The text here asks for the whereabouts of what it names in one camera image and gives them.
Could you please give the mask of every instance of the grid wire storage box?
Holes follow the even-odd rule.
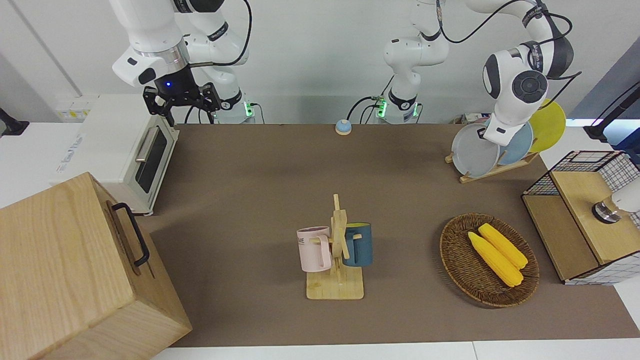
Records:
[[[565,284],[606,284],[640,274],[640,213],[603,224],[591,206],[640,177],[621,151],[573,151],[522,200]]]

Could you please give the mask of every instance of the wire basket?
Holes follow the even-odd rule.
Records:
[[[471,245],[467,232],[478,233],[478,227],[485,222],[511,240],[529,261],[520,270],[524,277],[522,284],[514,288],[505,285]],[[451,219],[440,236],[440,258],[453,282],[468,296],[488,306],[522,304],[538,288],[540,269],[529,244],[507,223],[490,215],[467,213]]]

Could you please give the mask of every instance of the mug handle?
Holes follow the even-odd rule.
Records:
[[[329,238],[327,235],[320,234],[318,235],[320,239],[320,249],[322,252],[322,267],[324,268],[327,265],[331,264],[331,250],[329,249]]]
[[[362,239],[362,234],[354,234],[353,237],[353,262],[358,263],[358,247],[356,246],[356,240]]]

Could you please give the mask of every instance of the oven window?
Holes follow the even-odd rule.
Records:
[[[156,178],[156,172],[160,162],[162,161],[162,155],[166,149],[166,137],[162,131],[158,131],[154,144],[151,146],[151,152],[147,161],[140,163],[138,166],[138,172],[136,173],[136,182],[142,187],[145,193],[149,193],[151,190],[151,184]]]

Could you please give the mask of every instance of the wooden crate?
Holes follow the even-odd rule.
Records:
[[[579,279],[640,251],[640,231],[629,217],[604,224],[591,207],[611,195],[598,172],[555,172],[559,195],[524,195],[560,280]]]
[[[114,203],[85,173],[0,209],[1,359],[150,359],[191,330]]]

